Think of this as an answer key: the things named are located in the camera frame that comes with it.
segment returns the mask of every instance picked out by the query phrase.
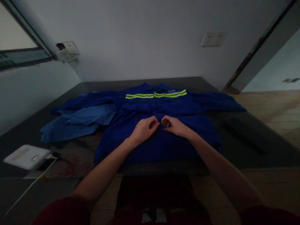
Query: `red sleeve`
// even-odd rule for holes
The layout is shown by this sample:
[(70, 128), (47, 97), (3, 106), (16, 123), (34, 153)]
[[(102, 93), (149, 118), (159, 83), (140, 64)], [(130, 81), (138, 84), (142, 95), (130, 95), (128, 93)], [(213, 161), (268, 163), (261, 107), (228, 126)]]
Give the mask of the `red sleeve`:
[(241, 213), (242, 225), (282, 225), (300, 224), (300, 217), (295, 214), (266, 206), (254, 206)]
[(75, 197), (62, 198), (48, 205), (34, 220), (33, 225), (90, 224), (87, 204)]

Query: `cable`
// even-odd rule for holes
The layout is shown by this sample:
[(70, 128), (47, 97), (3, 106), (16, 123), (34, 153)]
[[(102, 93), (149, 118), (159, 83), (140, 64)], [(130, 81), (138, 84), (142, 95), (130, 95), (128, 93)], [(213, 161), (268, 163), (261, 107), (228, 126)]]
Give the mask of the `cable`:
[(9, 210), (5, 213), (4, 218), (9, 214), (9, 212), (13, 209), (13, 207), (20, 201), (20, 199), (26, 194), (26, 192), (50, 169), (50, 167), (55, 163), (55, 161), (58, 159), (56, 157), (51, 157), (54, 159), (54, 161), (50, 164), (50, 166), (38, 177), (36, 180), (24, 191), (24, 193), (18, 198), (17, 201), (9, 208)]

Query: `dark red clothing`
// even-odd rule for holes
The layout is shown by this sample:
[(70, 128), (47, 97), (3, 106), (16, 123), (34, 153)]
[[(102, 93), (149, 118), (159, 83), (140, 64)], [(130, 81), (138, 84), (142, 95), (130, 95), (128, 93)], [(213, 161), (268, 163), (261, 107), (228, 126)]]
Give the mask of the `dark red clothing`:
[[(211, 224), (186, 175), (124, 177), (111, 224)], [(241, 213), (245, 225), (300, 224), (300, 217), (255, 206)], [(60, 199), (47, 206), (34, 225), (89, 224), (90, 211), (78, 198)]]

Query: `wooden floor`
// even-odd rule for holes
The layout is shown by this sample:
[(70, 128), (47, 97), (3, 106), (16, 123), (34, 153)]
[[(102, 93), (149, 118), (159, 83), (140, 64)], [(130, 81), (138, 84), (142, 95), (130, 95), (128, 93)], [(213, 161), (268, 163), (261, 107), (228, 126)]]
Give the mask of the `wooden floor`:
[[(267, 126), (300, 147), (300, 91), (248, 92), (232, 95)], [(300, 169), (243, 171), (271, 207), (300, 216)], [(211, 221), (240, 224), (237, 212), (211, 176), (189, 175), (196, 197), (209, 211)], [(116, 176), (91, 214), (91, 224), (107, 224), (113, 217), (122, 176)]]
[(300, 90), (231, 95), (252, 115), (300, 148)]

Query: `sleeve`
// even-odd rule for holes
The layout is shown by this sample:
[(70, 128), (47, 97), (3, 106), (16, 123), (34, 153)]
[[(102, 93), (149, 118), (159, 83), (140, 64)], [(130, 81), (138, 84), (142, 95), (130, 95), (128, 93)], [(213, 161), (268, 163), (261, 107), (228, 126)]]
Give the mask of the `sleeve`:
[(90, 224), (90, 211), (79, 198), (62, 198), (48, 205), (34, 220), (33, 225)]
[(60, 110), (80, 110), (82, 108), (102, 104), (114, 104), (118, 109), (124, 98), (124, 93), (118, 91), (99, 91), (88, 94), (80, 94), (77, 98), (72, 98), (61, 106), (51, 109), (50, 114), (60, 114)]
[(242, 225), (281, 225), (300, 224), (300, 217), (295, 214), (266, 206), (254, 206), (241, 213)]
[(225, 93), (189, 93), (195, 103), (206, 111), (246, 111), (235, 99)]

